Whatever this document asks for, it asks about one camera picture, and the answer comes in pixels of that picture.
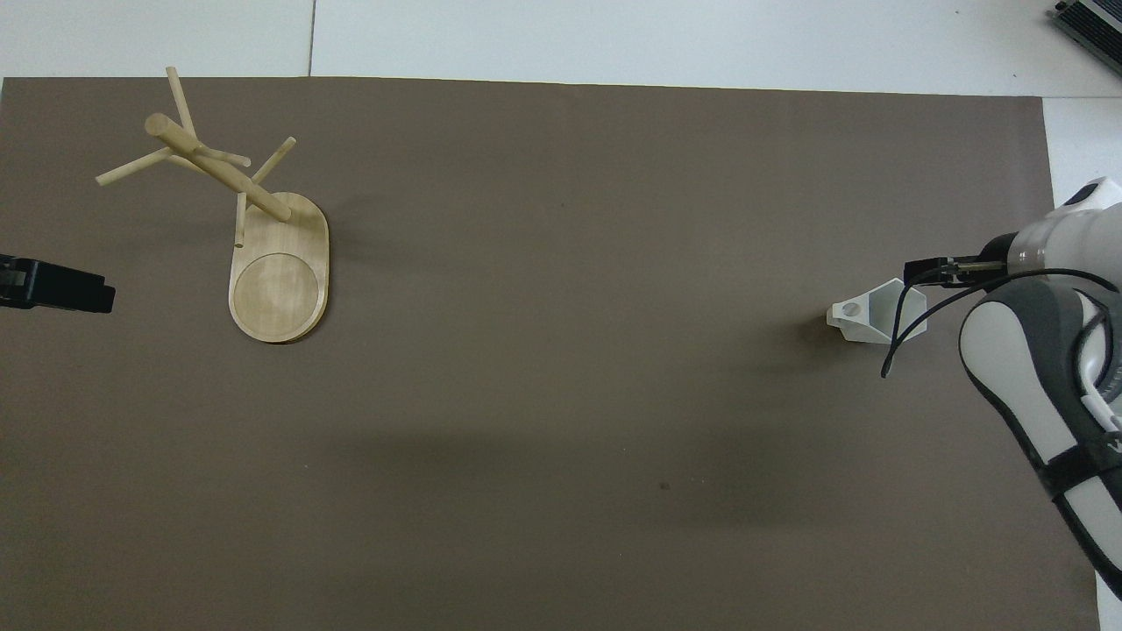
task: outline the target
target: wooden dowel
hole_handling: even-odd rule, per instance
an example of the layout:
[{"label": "wooden dowel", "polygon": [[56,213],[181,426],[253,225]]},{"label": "wooden dowel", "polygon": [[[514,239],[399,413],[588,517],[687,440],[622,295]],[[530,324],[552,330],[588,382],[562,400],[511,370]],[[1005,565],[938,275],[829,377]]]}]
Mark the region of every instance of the wooden dowel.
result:
[{"label": "wooden dowel", "polygon": [[273,155],[269,156],[269,159],[265,161],[265,164],[263,164],[261,167],[257,170],[257,173],[254,174],[252,177],[254,183],[260,184],[261,180],[265,180],[265,176],[268,175],[270,171],[273,171],[273,167],[275,167],[277,163],[280,162],[280,158],[283,158],[285,154],[288,153],[288,149],[291,149],[295,144],[296,139],[293,138],[292,136],[288,136],[287,140],[280,143],[280,146],[277,147],[277,150],[273,152]]},{"label": "wooden dowel", "polygon": [[237,216],[233,220],[233,247],[240,248],[246,237],[246,193],[238,193]]},{"label": "wooden dowel", "polygon": [[182,166],[184,168],[190,168],[191,171],[194,171],[195,173],[202,173],[203,175],[206,175],[205,171],[203,171],[202,168],[199,168],[197,166],[195,166],[193,163],[191,163],[190,161],[187,161],[187,158],[183,158],[183,157],[180,157],[180,156],[169,156],[167,158],[167,162],[171,163],[171,164],[174,164],[175,166]]},{"label": "wooden dowel", "polygon": [[180,110],[180,122],[187,134],[195,136],[195,124],[191,120],[191,112],[187,110],[187,98],[183,95],[183,85],[180,84],[180,73],[175,66],[167,66],[167,81],[172,84],[172,98],[175,99],[175,109]]},{"label": "wooden dowel", "polygon": [[233,165],[209,158],[195,153],[195,148],[202,143],[191,136],[185,129],[175,124],[166,115],[154,113],[144,124],[145,131],[163,140],[175,153],[191,161],[195,166],[205,171],[211,177],[226,184],[236,193],[246,193],[246,198],[254,204],[269,213],[277,221],[288,221],[292,217],[292,209],[272,193],[256,184],[245,173],[238,171]]},{"label": "wooden dowel", "polygon": [[231,154],[230,152],[220,152],[218,149],[212,149],[204,145],[195,147],[195,153],[201,156],[206,156],[214,159],[220,159],[222,162],[228,162],[238,166],[249,167],[251,162],[246,156],[239,156],[238,154]]},{"label": "wooden dowel", "polygon": [[169,147],[164,147],[163,149],[157,149],[128,164],[122,164],[121,166],[118,166],[112,171],[107,171],[105,173],[102,173],[101,175],[94,177],[94,180],[96,180],[98,184],[101,184],[102,186],[104,186],[105,184],[112,184],[113,182],[117,182],[121,177],[125,177],[127,175],[132,175],[138,171],[142,171],[154,164],[158,164],[159,162],[171,157],[172,155],[174,155],[174,152],[172,152]]}]

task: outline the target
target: wooden stand base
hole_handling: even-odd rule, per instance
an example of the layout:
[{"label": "wooden stand base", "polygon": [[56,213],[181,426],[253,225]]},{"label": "wooden stand base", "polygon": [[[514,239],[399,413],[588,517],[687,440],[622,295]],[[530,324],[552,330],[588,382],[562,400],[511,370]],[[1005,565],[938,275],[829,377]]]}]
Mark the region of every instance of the wooden stand base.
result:
[{"label": "wooden stand base", "polygon": [[328,221],[307,198],[274,193],[292,209],[280,222],[246,209],[242,247],[230,265],[230,314],[249,337],[270,344],[312,330],[328,304]]}]

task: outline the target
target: white tile floor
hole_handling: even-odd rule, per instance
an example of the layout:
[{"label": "white tile floor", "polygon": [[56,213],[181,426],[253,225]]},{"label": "white tile floor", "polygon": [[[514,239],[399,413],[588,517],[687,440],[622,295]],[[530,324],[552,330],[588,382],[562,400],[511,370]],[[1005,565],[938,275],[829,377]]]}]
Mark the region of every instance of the white tile floor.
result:
[{"label": "white tile floor", "polygon": [[[174,64],[184,76],[1038,95],[1058,203],[1093,177],[1122,181],[1122,79],[1047,24],[1050,4],[4,0],[0,81],[160,76]],[[1122,603],[1102,585],[1100,594],[1103,629],[1122,631]]]}]

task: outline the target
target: wooden mug tree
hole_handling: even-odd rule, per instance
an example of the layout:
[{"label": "wooden mug tree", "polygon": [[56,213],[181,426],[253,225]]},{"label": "wooden mug tree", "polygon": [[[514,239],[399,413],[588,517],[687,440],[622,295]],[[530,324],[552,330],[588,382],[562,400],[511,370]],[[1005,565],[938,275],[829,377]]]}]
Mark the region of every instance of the wooden mug tree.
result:
[{"label": "wooden mug tree", "polygon": [[180,125],[162,113],[145,130],[166,147],[103,173],[104,186],[160,162],[210,175],[238,194],[228,300],[233,321],[246,335],[267,342],[293,341],[312,330],[328,303],[328,222],[307,198],[269,193],[261,181],[296,144],[289,137],[252,176],[249,158],[212,149],[195,135],[175,67],[167,68]]}]

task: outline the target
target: white plastic holder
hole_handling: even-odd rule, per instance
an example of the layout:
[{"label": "white plastic holder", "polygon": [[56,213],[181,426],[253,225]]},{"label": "white plastic holder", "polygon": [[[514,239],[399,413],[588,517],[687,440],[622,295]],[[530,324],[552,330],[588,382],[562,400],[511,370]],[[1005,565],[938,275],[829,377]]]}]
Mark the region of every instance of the white plastic holder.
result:
[{"label": "white plastic holder", "polygon": [[[896,302],[903,289],[903,281],[892,278],[861,295],[835,302],[826,311],[826,323],[842,329],[842,335],[849,341],[889,344],[892,341],[892,320],[896,316]],[[900,317],[900,330],[912,323],[925,311],[927,311],[927,296],[916,287],[909,289]],[[922,322],[905,339],[911,339],[926,330],[927,322]]]}]

